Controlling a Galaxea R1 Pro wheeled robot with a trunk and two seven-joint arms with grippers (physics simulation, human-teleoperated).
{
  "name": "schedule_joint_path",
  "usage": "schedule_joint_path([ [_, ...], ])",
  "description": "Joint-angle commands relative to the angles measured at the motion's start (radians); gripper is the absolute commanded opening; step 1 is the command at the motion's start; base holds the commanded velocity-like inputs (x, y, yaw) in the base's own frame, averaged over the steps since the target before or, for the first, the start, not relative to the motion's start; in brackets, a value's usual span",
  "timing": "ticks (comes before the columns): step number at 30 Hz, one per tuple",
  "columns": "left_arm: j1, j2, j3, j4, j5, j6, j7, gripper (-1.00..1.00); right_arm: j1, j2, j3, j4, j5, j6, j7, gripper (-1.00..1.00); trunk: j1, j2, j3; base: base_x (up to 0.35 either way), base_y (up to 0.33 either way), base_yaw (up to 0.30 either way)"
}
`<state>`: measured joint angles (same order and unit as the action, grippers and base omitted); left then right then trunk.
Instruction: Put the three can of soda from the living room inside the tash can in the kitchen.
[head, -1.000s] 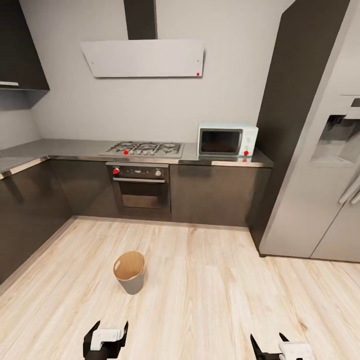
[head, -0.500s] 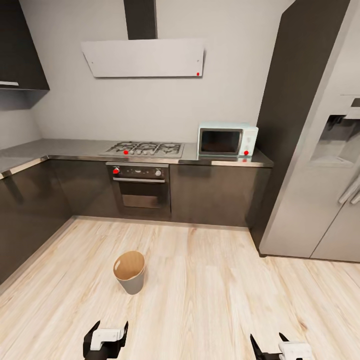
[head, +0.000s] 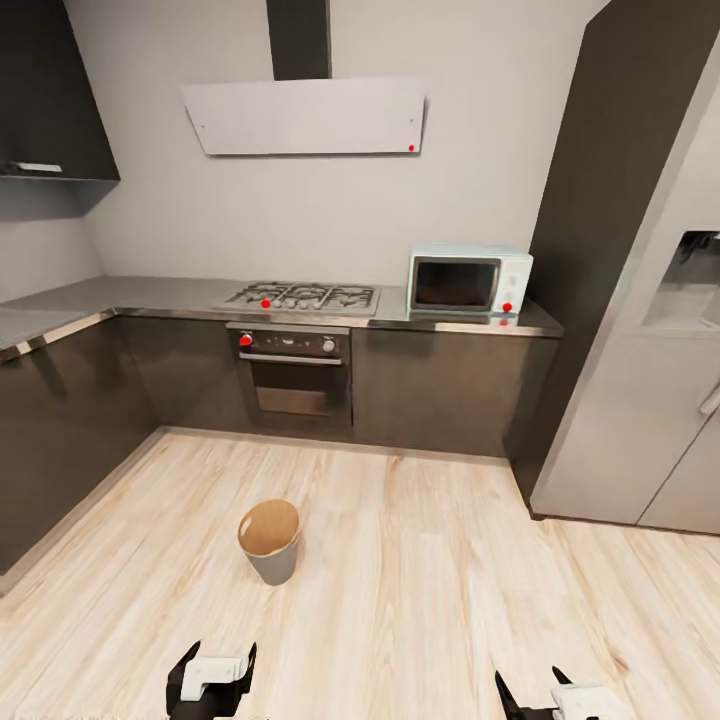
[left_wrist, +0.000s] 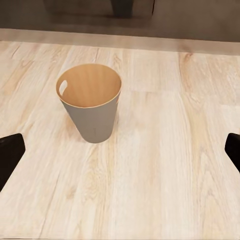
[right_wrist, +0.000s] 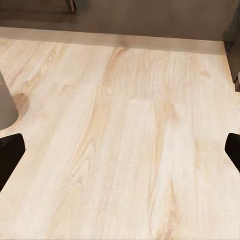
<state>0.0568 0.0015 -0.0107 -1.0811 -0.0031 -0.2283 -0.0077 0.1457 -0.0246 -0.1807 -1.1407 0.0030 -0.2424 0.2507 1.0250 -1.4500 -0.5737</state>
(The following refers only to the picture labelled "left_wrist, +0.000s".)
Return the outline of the trash can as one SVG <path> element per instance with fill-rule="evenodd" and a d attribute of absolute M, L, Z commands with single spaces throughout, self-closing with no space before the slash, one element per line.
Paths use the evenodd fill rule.
<path fill-rule="evenodd" d="M 67 80 L 62 95 L 60 86 Z M 55 90 L 83 139 L 107 140 L 113 133 L 122 88 L 118 72 L 104 64 L 76 65 L 58 78 Z"/>

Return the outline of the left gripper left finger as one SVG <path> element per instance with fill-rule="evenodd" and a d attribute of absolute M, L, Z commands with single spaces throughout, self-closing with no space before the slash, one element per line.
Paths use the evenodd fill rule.
<path fill-rule="evenodd" d="M 0 192 L 25 152 L 25 142 L 21 133 L 0 138 Z"/>

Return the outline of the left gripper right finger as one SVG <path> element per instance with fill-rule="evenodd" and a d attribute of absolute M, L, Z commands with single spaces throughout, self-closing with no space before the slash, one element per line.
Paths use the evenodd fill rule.
<path fill-rule="evenodd" d="M 229 133 L 224 150 L 240 172 L 240 134 Z"/>

